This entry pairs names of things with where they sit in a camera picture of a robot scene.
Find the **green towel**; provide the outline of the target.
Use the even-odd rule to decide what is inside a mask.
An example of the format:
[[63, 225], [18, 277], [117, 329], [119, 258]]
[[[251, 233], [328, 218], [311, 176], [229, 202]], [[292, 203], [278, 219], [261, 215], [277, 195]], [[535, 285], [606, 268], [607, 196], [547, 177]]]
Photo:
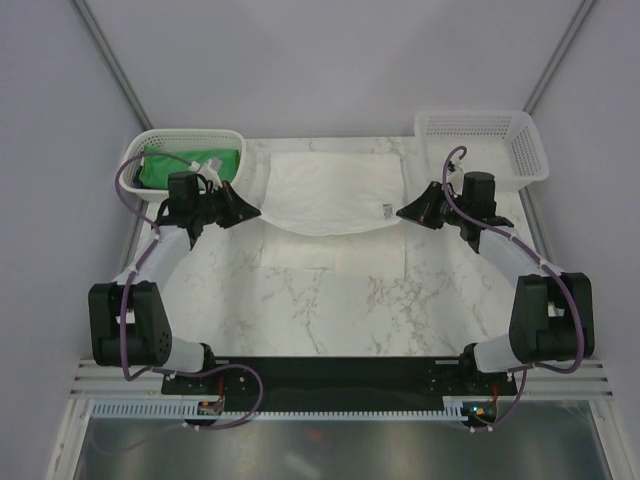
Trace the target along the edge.
[[[205, 164], [213, 160], [213, 168], [219, 178], [231, 182], [240, 164], [240, 152], [236, 149], [213, 148], [175, 152], [175, 155], [189, 163]], [[188, 166], [165, 156], [146, 156], [134, 176], [134, 185], [140, 188], [166, 190], [170, 174], [185, 171]]]

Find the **white towel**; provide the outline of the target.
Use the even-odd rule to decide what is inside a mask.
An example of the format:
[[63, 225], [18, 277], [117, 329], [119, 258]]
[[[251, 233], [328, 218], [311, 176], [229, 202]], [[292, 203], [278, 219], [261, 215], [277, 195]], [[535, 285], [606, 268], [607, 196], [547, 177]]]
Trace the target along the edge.
[[404, 200], [396, 154], [279, 152], [260, 207], [268, 268], [401, 278]]

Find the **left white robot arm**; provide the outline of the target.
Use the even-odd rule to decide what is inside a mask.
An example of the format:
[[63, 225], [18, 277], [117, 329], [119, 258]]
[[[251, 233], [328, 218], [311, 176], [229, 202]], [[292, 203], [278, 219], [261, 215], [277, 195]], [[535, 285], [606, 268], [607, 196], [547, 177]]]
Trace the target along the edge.
[[89, 290], [94, 361], [121, 368], [128, 380], [136, 378], [133, 366], [184, 373], [195, 393], [213, 391], [219, 371], [207, 362], [210, 347], [172, 333], [161, 293], [206, 226], [229, 229], [260, 215], [226, 181], [215, 186], [195, 172], [171, 174], [168, 197], [151, 222], [152, 237], [144, 251], [113, 281]]

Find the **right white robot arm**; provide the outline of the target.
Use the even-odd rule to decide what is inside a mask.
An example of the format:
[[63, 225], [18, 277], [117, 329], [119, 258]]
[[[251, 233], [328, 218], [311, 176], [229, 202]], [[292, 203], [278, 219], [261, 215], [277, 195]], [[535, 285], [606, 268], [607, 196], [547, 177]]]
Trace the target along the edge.
[[431, 230], [458, 228], [469, 247], [515, 289], [507, 333], [471, 344], [461, 356], [467, 363], [458, 368], [457, 381], [469, 394], [491, 386], [496, 372], [539, 367], [573, 373], [595, 348], [590, 279], [547, 262], [496, 209], [493, 175], [471, 172], [465, 174], [460, 193], [433, 181], [396, 213]]

